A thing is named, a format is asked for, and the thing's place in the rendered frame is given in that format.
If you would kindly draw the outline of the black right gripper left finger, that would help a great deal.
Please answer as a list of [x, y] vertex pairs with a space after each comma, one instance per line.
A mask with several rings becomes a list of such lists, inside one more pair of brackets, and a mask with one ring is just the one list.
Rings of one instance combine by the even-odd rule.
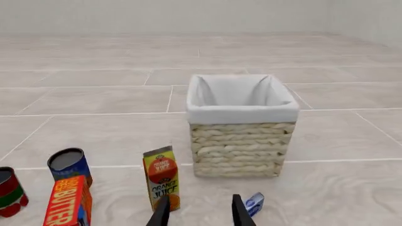
[[169, 217], [170, 198], [168, 195], [165, 195], [159, 199], [157, 207], [146, 226], [168, 226]]

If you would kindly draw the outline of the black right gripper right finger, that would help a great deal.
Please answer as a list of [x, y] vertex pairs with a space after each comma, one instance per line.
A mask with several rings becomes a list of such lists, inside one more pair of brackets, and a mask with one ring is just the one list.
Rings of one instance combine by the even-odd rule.
[[234, 226], [257, 226], [249, 216], [241, 196], [238, 194], [232, 196], [232, 219]]

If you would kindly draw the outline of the blue cream cheese box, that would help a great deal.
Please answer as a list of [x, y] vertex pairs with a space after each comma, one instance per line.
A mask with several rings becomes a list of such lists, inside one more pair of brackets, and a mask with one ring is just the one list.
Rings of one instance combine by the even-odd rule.
[[252, 197], [244, 201], [244, 206], [251, 217], [255, 216], [255, 214], [262, 210], [263, 204], [264, 195], [260, 192], [255, 193]]

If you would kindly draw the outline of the woven basket with white liner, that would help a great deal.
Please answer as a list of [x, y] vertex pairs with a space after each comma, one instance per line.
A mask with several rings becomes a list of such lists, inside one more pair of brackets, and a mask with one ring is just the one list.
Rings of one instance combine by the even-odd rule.
[[299, 105], [273, 75], [194, 75], [186, 98], [193, 170], [209, 178], [281, 173]]

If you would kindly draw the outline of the orange juice carton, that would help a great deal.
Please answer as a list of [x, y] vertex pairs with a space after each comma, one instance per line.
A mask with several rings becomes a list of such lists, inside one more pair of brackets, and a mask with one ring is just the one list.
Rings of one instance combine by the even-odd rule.
[[180, 189], [173, 146], [145, 152], [143, 166], [152, 209], [157, 208], [161, 197], [167, 196], [170, 200], [170, 210], [178, 210], [180, 208]]

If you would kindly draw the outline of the orange butter box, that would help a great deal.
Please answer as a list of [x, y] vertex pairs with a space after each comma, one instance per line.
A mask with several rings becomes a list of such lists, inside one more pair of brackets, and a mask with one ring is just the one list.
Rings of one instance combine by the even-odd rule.
[[90, 226], [92, 195], [85, 176], [58, 180], [53, 186], [43, 226]]

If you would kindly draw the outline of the blue tin can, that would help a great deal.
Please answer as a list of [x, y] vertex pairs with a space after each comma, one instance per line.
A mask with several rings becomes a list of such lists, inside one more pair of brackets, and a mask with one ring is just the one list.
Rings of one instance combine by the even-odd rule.
[[88, 187], [92, 186], [89, 165], [81, 148], [66, 148], [49, 157], [47, 166], [55, 181], [85, 176]]

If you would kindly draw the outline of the red tomato tin can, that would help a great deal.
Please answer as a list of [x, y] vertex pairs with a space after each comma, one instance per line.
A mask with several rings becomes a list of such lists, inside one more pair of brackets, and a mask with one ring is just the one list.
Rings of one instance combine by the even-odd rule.
[[0, 218], [18, 214], [29, 203], [12, 167], [0, 167]]

